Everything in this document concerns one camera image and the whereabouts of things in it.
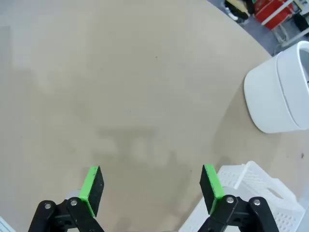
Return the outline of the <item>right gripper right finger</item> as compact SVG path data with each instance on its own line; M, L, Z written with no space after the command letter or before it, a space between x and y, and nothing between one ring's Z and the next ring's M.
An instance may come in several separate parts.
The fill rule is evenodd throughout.
M228 226L238 227L241 232L278 230L267 201L263 197L244 201L239 196L226 195L213 165L202 166L199 183L210 215L200 227L201 232L223 232Z

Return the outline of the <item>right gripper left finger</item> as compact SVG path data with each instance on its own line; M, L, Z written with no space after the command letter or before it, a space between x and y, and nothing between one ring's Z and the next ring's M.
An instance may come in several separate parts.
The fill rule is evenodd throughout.
M96 221L104 189L104 180L99 166L90 167L78 196L56 204L51 200L41 201L29 227L30 232L67 232L77 228L80 232L102 232Z

